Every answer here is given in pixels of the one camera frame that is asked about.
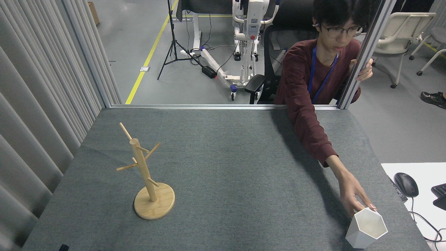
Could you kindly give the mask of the person's right hand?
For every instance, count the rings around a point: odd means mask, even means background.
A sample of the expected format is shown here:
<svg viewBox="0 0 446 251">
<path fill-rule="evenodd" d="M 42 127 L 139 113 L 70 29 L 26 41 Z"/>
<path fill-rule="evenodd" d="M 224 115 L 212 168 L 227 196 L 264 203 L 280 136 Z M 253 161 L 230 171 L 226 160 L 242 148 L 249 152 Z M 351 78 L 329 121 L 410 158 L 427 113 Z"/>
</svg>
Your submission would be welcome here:
<svg viewBox="0 0 446 251">
<path fill-rule="evenodd" d="M 378 212 L 377 208 L 373 205 L 359 181 L 352 175 L 352 173 L 341 173 L 338 182 L 341 202 L 350 217 L 366 207 L 374 212 Z"/>
</svg>

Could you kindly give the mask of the person's left hand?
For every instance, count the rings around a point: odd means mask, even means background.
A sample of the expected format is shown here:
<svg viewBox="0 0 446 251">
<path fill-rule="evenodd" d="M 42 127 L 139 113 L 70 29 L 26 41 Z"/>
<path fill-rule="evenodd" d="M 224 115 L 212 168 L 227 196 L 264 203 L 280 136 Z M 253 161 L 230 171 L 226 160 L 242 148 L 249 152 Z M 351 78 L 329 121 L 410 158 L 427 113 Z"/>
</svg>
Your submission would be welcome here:
<svg viewBox="0 0 446 251">
<path fill-rule="evenodd" d="M 355 78 L 356 81 L 364 81 L 370 77 L 372 77 L 373 72 L 372 72 L 372 63 L 373 62 L 368 62 L 365 66 L 365 68 L 361 69 L 358 73 L 358 76 Z"/>
</svg>

